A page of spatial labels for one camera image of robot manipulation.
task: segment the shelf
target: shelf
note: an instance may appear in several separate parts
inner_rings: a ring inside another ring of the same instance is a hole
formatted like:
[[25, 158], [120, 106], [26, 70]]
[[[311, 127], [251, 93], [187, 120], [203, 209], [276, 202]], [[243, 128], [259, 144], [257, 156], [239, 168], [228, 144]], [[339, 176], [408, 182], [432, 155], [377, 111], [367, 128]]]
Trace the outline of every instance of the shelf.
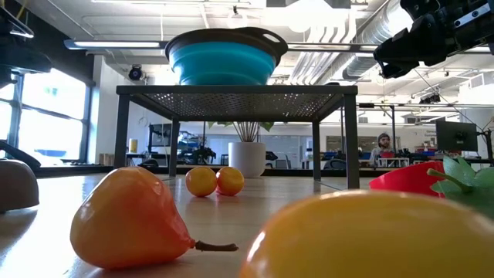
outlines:
[[181, 121], [322, 121], [356, 86], [118, 86], [117, 94]]

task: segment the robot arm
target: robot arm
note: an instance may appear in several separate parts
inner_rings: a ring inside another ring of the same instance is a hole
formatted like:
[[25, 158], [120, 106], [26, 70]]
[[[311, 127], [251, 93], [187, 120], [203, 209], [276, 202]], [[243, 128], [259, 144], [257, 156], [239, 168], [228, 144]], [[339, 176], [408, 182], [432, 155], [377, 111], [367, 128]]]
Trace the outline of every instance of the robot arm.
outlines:
[[374, 51], [384, 78], [398, 78], [476, 46], [494, 46], [494, 0], [401, 0], [414, 19]]

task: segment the monitor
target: monitor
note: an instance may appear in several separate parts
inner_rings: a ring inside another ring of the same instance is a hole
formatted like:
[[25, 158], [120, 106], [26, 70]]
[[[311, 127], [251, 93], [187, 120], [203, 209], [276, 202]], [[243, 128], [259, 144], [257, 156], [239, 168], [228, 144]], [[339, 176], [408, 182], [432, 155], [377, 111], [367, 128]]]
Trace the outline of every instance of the monitor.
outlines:
[[436, 121], [438, 149], [443, 151], [477, 151], [477, 126], [475, 124]]
[[148, 147], [170, 147], [171, 124], [150, 124]]

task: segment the orange pear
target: orange pear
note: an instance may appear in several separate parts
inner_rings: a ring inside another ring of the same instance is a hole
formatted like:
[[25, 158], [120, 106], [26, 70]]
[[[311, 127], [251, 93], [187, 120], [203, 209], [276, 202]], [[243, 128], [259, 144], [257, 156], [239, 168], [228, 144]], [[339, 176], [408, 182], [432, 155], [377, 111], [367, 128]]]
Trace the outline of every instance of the orange pear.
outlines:
[[168, 186], [139, 167], [114, 170], [100, 181], [74, 215], [70, 242], [82, 260], [104, 269], [165, 263], [193, 248], [238, 249], [193, 240]]

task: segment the potted plant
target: potted plant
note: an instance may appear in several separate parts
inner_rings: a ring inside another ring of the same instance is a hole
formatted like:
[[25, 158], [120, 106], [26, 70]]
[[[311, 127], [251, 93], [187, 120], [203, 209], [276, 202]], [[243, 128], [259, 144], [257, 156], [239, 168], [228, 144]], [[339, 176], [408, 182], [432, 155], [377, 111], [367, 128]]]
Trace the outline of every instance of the potted plant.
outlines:
[[[215, 122], [209, 122], [211, 128]], [[240, 142], [228, 143], [228, 165], [237, 168], [245, 178], [257, 178], [266, 165], [266, 146], [256, 142], [261, 127], [270, 131], [274, 122], [217, 122], [225, 127], [232, 125]]]

